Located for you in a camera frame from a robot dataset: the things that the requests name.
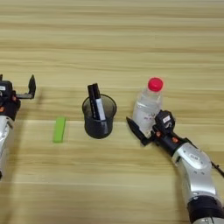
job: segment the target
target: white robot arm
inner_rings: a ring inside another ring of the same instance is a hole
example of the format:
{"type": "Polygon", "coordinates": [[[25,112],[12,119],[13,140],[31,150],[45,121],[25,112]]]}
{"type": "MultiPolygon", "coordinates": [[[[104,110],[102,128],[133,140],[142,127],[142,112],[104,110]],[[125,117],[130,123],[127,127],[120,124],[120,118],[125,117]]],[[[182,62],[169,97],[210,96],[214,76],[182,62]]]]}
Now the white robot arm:
{"type": "Polygon", "coordinates": [[[151,137],[146,138],[129,118],[128,124],[143,145],[151,142],[163,147],[177,166],[182,178],[183,194],[192,224],[224,224],[224,209],[211,176],[212,166],[222,177],[224,172],[212,163],[208,155],[189,139],[181,138],[173,130],[172,113],[161,110],[155,118],[151,137]]]}

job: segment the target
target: black pen holder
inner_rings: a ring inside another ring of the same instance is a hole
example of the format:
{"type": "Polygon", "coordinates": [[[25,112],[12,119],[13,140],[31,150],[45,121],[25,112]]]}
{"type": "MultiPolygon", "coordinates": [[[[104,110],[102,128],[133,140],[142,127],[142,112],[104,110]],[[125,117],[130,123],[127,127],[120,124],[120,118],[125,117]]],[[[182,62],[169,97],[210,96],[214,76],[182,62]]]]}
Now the black pen holder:
{"type": "Polygon", "coordinates": [[[101,94],[101,100],[106,116],[106,120],[103,121],[96,120],[92,117],[89,97],[82,104],[85,131],[89,136],[98,139],[107,137],[112,132],[114,116],[116,114],[116,103],[111,97],[101,94]]]}

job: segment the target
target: bottle label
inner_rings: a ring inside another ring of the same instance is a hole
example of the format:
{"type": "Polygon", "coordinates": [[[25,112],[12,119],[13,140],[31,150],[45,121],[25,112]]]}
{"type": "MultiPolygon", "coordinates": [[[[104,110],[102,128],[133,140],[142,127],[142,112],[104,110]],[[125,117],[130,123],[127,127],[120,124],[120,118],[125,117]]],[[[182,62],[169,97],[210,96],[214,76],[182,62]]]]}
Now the bottle label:
{"type": "Polygon", "coordinates": [[[151,128],[155,123],[155,116],[155,113],[149,114],[142,111],[140,108],[137,108],[133,115],[134,122],[147,137],[151,134],[151,128]]]}

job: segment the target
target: plastic bottle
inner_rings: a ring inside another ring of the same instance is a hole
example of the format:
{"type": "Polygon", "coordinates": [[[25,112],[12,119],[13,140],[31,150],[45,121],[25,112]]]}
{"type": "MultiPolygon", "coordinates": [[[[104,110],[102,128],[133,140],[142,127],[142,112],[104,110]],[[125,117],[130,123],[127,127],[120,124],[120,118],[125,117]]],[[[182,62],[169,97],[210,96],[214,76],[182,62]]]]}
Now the plastic bottle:
{"type": "Polygon", "coordinates": [[[146,137],[151,135],[151,128],[155,124],[155,116],[162,108],[163,81],[159,78],[149,80],[148,87],[137,97],[133,112],[133,121],[139,126],[146,137]]]}

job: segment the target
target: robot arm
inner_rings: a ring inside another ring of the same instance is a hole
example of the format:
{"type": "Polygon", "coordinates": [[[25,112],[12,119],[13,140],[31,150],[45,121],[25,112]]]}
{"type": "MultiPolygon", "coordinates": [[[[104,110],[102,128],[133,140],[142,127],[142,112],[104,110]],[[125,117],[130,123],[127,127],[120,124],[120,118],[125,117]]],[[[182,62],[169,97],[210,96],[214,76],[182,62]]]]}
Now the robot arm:
{"type": "Polygon", "coordinates": [[[4,175],[4,167],[9,147],[12,143],[14,121],[20,109],[20,99],[33,99],[36,92],[34,76],[29,83],[28,94],[17,94],[12,83],[3,80],[0,75],[0,179],[4,175]]]}
{"type": "Polygon", "coordinates": [[[128,124],[143,145],[151,142],[163,147],[177,166],[182,178],[183,194],[193,224],[224,224],[224,209],[211,177],[212,162],[202,150],[173,130],[175,120],[169,111],[160,111],[155,118],[151,137],[146,138],[129,118],[128,124]]]}

